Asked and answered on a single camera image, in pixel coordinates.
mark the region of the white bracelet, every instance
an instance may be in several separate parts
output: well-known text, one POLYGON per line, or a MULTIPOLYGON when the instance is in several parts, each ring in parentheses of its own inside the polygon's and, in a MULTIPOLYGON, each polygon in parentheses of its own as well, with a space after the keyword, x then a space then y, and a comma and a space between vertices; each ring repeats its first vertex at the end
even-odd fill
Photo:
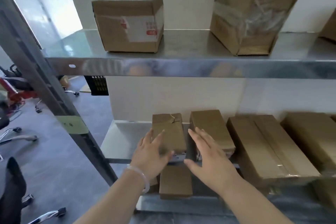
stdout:
POLYGON ((145 182, 145 188, 143 189, 143 193, 147 193, 149 191, 149 180, 147 179, 146 175, 137 167, 130 166, 129 164, 127 165, 126 169, 133 170, 140 174, 145 182))

